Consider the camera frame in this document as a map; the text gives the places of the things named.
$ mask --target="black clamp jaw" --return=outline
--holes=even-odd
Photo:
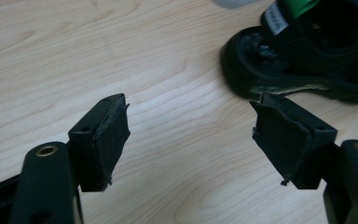
[[[358,140],[335,145],[337,130],[292,101],[264,94],[253,138],[283,177],[298,189],[326,183],[324,205],[330,224],[358,223]]]
[[[29,151],[21,174],[0,183],[0,223],[84,223],[78,186],[100,192],[130,136],[124,94],[102,99],[70,131],[69,142]]]

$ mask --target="black shoe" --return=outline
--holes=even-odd
[[[245,98],[311,91],[358,104],[358,0],[322,0],[296,17],[278,0],[261,26],[231,37],[221,65]]]

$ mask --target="green label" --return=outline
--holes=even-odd
[[[285,0],[294,18],[297,18],[315,7],[320,0]]]

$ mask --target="light wood surface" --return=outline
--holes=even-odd
[[[323,189],[281,187],[251,137],[256,114],[226,87],[218,53],[271,1],[0,0],[0,181],[26,152],[124,92],[131,137],[86,223],[326,223]],[[358,139],[358,105],[289,97]]]

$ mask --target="wood grain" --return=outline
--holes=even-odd
[[[86,223],[326,223],[323,189],[280,186],[251,137],[255,112],[226,87],[218,53],[271,1],[0,0],[0,181],[24,155],[124,92],[131,137]],[[358,105],[289,97],[358,139]]]

